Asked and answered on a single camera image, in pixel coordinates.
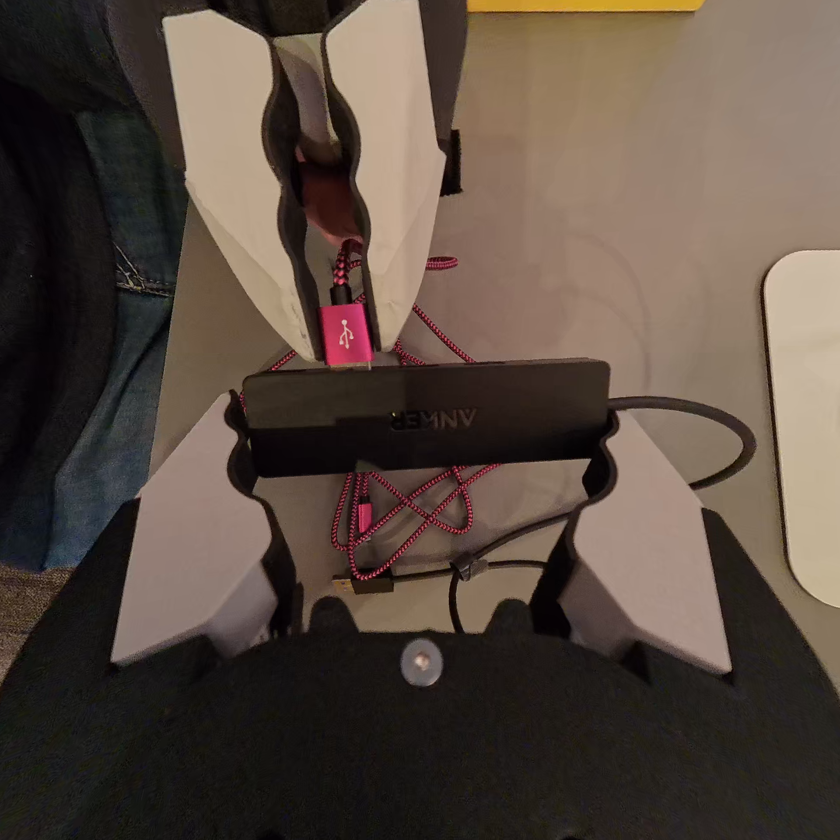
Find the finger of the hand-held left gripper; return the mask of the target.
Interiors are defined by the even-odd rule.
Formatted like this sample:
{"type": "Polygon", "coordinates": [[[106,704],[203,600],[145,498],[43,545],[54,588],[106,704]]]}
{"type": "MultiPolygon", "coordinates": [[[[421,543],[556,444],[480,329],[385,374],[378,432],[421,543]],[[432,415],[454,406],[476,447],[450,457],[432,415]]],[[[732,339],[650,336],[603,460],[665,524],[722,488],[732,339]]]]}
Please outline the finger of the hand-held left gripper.
{"type": "Polygon", "coordinates": [[[323,361],[307,220],[292,185],[298,108],[267,38],[214,10],[163,18],[192,202],[248,298],[323,361]]]}
{"type": "Polygon", "coordinates": [[[423,282],[446,163],[418,2],[354,2],[324,31],[323,57],[350,122],[365,299],[374,346],[387,351],[423,282]]]}

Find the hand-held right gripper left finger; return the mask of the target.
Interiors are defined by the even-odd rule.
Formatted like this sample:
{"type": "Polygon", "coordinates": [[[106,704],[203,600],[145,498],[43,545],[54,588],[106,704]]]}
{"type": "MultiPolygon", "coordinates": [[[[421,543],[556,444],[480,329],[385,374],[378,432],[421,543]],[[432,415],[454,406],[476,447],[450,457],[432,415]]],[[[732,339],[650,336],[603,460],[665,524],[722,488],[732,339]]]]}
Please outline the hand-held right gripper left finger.
{"type": "Polygon", "coordinates": [[[226,392],[139,494],[115,665],[195,637],[231,658],[298,624],[295,564],[256,482],[240,398],[226,392]]]}

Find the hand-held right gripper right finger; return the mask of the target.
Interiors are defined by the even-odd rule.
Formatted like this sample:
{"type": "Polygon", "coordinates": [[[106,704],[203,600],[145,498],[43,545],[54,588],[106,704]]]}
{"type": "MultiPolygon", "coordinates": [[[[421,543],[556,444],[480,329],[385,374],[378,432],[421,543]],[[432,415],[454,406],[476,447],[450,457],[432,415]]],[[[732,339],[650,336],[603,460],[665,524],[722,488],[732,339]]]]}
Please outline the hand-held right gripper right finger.
{"type": "Polygon", "coordinates": [[[583,485],[531,597],[535,631],[616,662],[646,646],[730,673],[700,502],[628,414],[610,413],[583,485]]]}

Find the yellow plastic bin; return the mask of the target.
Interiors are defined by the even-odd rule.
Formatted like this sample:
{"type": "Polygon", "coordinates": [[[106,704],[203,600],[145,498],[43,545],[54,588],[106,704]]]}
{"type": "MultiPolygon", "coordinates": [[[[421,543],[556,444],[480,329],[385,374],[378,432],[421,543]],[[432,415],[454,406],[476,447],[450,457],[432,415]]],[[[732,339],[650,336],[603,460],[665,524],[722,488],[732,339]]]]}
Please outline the yellow plastic bin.
{"type": "Polygon", "coordinates": [[[475,14],[694,13],[705,1],[468,1],[475,14]]]}

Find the black usb hub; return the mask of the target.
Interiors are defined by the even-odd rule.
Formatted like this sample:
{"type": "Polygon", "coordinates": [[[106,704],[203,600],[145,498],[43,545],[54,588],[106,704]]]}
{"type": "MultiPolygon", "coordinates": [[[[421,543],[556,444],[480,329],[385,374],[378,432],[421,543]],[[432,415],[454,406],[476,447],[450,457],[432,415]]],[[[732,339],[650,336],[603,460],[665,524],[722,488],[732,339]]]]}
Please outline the black usb hub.
{"type": "Polygon", "coordinates": [[[588,459],[611,428],[610,368],[539,360],[254,374],[260,478],[588,459]]]}

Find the person's left hand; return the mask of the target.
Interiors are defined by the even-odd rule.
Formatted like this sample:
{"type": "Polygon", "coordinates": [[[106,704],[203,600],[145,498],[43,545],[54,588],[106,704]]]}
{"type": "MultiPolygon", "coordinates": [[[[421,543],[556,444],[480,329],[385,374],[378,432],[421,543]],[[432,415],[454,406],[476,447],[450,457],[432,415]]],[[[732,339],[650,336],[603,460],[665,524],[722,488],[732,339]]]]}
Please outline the person's left hand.
{"type": "Polygon", "coordinates": [[[351,239],[362,243],[346,166],[311,160],[300,147],[296,148],[296,158],[301,184],[300,200],[308,223],[335,247],[351,239]]]}

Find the person's blue jeans legs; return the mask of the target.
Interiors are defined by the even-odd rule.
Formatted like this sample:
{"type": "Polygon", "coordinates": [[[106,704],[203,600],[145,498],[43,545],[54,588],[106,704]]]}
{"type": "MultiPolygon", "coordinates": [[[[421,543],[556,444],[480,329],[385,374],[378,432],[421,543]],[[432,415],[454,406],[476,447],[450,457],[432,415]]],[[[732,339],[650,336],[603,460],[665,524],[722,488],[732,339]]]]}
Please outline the person's blue jeans legs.
{"type": "Polygon", "coordinates": [[[140,115],[2,94],[1,552],[43,571],[146,481],[186,190],[140,115]]]}

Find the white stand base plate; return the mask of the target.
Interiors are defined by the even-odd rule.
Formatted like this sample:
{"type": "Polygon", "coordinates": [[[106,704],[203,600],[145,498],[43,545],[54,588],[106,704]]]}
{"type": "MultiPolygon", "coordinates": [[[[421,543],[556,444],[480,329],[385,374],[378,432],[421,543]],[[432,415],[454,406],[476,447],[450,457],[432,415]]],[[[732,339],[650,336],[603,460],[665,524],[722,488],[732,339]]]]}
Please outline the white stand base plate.
{"type": "Polygon", "coordinates": [[[839,251],[807,249],[763,279],[784,550],[799,586],[839,607],[839,251]]]}

